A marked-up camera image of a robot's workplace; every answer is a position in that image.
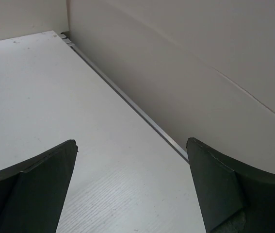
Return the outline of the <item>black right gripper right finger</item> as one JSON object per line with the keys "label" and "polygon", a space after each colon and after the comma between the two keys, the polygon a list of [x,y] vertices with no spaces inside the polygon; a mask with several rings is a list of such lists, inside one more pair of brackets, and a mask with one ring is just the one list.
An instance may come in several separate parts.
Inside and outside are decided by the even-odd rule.
{"label": "black right gripper right finger", "polygon": [[206,232],[275,233],[275,174],[193,137],[186,149]]}

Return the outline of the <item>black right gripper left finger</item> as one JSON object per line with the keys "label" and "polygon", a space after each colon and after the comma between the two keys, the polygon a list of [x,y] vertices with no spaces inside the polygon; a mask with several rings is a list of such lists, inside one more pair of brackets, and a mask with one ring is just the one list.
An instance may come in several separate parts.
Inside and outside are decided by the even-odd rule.
{"label": "black right gripper left finger", "polygon": [[67,140],[0,170],[0,233],[54,233],[77,158]]}

